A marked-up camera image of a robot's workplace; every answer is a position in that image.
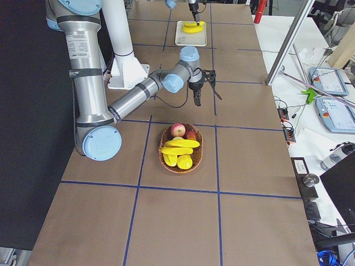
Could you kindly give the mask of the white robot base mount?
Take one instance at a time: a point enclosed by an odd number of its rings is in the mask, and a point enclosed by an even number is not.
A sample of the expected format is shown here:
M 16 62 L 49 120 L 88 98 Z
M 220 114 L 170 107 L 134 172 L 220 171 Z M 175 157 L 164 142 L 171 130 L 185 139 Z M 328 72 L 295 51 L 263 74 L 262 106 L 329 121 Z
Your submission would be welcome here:
M 103 0 L 102 11 L 114 52 L 108 88 L 130 90 L 148 77 L 135 57 L 124 1 Z

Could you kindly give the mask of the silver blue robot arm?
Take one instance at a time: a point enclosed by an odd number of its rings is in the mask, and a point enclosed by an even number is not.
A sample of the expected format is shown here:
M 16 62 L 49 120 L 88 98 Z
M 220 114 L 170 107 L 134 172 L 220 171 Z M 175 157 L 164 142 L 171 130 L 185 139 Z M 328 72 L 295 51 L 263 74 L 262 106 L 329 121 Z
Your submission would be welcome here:
M 201 80 L 200 56 L 187 46 L 170 70 L 150 71 L 135 57 L 123 1 L 46 1 L 47 24 L 66 37 L 79 115 L 74 117 L 75 146 L 81 155 L 105 161 L 121 147 L 115 128 L 160 89 L 177 93 Z M 104 81 L 98 32 L 105 24 L 113 48 L 111 78 Z
M 192 13 L 194 21 L 196 22 L 197 26 L 200 25 L 200 16 L 199 16 L 199 1 L 198 0 L 188 0 L 189 10 Z M 170 9 L 174 9 L 177 1 L 176 0 L 165 0 L 165 4 Z

